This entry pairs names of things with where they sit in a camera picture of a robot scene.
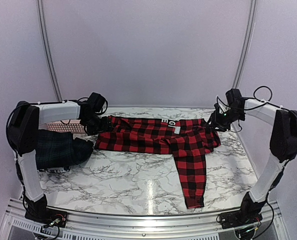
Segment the red black plaid garment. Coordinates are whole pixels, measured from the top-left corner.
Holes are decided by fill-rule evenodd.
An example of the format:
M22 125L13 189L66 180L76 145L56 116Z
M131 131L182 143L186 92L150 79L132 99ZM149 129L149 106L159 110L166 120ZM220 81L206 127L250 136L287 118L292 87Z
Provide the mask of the red black plaid garment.
M221 145L218 133L204 119L108 119L111 130L98 135L95 149L172 155L186 207L204 207L206 155Z

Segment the dark green plaid garment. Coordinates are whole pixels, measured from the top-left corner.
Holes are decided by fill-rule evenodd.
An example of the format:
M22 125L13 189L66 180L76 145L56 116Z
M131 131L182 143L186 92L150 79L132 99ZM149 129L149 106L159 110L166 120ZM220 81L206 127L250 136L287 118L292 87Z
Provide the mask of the dark green plaid garment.
M90 140L74 138L71 132L38 131L35 161L38 170L65 168L87 161L93 153Z

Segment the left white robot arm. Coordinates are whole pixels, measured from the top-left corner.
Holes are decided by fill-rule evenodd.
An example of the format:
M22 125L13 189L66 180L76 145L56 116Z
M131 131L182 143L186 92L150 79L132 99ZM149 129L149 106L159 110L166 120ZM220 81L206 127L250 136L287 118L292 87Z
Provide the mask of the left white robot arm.
M109 124L102 115L108 101L97 96L81 100L59 102L20 101L6 121L6 139L22 175L25 197L36 203L45 197L37 173L36 147L41 126L64 120L79 120L88 135L108 130Z

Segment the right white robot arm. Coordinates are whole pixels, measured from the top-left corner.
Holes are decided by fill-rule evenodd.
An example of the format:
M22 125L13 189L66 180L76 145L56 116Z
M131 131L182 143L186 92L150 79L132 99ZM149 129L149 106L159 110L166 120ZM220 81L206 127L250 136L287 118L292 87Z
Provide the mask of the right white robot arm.
M267 194L280 182L286 163L297 156L297 110L287 109L252 97L233 97L229 103L219 99L208 123L221 132L229 130L235 121L254 117L271 126L266 166L255 185L246 193L245 200L251 205L260 205Z

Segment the pink plastic laundry basket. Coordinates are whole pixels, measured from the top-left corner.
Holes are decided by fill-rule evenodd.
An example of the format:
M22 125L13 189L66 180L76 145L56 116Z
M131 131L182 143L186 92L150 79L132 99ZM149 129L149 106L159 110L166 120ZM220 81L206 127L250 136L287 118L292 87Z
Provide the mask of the pink plastic laundry basket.
M80 124L80 120L62 120L50 123L45 123L46 130L66 133L71 132L73 134L84 134L84 126Z

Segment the folded striped garment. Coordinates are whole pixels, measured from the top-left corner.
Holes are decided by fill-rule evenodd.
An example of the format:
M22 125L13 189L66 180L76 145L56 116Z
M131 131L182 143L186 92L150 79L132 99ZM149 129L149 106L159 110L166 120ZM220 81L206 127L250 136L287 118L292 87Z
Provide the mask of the folded striped garment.
M42 168L39 169L39 172L53 173L53 174L62 174L67 173L71 170L70 166L65 167L52 167L52 168Z

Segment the left aluminium corner post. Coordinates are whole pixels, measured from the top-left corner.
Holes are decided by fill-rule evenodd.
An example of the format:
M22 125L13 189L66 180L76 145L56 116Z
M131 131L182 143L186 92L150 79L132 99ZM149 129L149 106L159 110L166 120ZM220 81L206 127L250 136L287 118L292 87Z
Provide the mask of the left aluminium corner post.
M49 42L49 36L48 36L48 30L47 30L47 21L45 17L45 9L44 9L44 3L42 0L36 1L37 6L37 15L38 15L38 21L39 21L39 27L41 32L41 40L42 45L44 49L46 64L50 76L51 85L53 87L53 91L55 94L55 98L57 101L62 101L63 97L60 90L60 85L57 79L56 69L53 63L52 53L51 53L51 47Z

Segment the aluminium corner post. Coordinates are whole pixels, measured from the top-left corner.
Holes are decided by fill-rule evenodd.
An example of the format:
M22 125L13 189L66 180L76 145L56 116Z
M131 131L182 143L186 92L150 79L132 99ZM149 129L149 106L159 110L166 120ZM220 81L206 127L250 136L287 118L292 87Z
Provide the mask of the aluminium corner post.
M251 0L249 4L248 18L246 24L246 30L244 34L242 49L238 61L238 65L235 72L235 77L233 80L232 88L237 89L241 83L244 67L246 64L247 56L251 47L255 20L256 20L256 11L257 11L258 1Z
M51 53L51 47L49 42L49 36L48 36L48 30L47 30L47 21L45 17L45 9L44 9L44 3L42 0L36 1L37 6L37 15L38 15L38 21L39 21L39 27L41 32L41 40L42 45L44 49L46 64L50 76L51 85L53 87L53 91L55 94L55 98L57 101L62 101L63 97L60 90L60 85L57 79L56 69L53 63L52 53Z

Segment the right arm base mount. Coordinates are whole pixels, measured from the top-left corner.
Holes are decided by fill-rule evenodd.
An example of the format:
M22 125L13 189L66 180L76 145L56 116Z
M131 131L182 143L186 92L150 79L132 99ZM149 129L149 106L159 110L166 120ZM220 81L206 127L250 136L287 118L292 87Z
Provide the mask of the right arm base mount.
M241 227L244 225L256 223L263 219L261 211L266 200L262 202L254 202L249 192L242 199L238 210L220 213L216 221L221 225L222 229Z

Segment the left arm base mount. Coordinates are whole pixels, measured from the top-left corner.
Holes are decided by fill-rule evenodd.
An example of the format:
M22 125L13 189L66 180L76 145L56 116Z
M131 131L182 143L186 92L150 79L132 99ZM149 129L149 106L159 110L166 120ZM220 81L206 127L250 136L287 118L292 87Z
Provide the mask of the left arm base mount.
M24 217L46 225L46 227L59 226L64 228L67 224L68 213L62 210L48 208L46 195L37 201L30 200L26 195L23 196L22 204L25 209Z

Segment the right aluminium corner post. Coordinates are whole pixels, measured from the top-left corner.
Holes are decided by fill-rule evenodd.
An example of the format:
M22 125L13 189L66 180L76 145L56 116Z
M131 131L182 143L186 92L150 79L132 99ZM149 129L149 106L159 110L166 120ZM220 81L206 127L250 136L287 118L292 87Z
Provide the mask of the right aluminium corner post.
M235 77L233 80L232 88L237 89L241 83L244 67L246 64L247 56L251 47L255 20L256 20L256 11L257 11L258 1L251 0L249 4L248 18L246 24L246 30L244 34L242 49L238 61L238 65L235 72Z

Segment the aluminium front frame rail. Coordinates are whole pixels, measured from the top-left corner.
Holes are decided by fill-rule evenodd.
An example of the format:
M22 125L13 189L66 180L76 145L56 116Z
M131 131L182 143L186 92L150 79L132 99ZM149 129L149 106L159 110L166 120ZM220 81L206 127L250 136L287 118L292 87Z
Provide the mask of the aluminium front frame rail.
M47 227L25 218L12 198L0 226L0 240L288 240L276 202L265 205L260 220L223 227L221 211L179 215L113 215L64 210L65 225Z

